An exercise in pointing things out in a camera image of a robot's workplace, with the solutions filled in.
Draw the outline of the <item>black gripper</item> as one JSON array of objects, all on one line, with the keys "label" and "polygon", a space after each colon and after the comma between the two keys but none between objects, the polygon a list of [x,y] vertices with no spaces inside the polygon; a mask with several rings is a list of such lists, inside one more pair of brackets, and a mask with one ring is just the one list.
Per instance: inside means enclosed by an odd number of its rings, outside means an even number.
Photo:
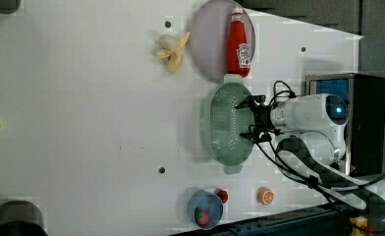
[{"label": "black gripper", "polygon": [[265,105],[265,99],[265,95],[248,95],[236,106],[236,109],[252,109],[255,126],[248,126],[247,132],[240,133],[240,136],[254,144],[270,142],[268,131],[274,129],[270,118],[271,107]]}]

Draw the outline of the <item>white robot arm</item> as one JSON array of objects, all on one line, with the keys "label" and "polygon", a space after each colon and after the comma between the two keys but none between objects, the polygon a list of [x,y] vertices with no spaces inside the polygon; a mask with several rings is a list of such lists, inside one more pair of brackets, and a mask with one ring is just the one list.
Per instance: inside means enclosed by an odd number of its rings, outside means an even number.
[{"label": "white robot arm", "polygon": [[257,145],[276,139],[272,161],[287,178],[322,194],[339,210],[385,222],[385,176],[365,182],[331,167],[346,154],[343,99],[323,93],[266,103],[263,95],[248,95],[237,107],[253,115],[245,139]]}]

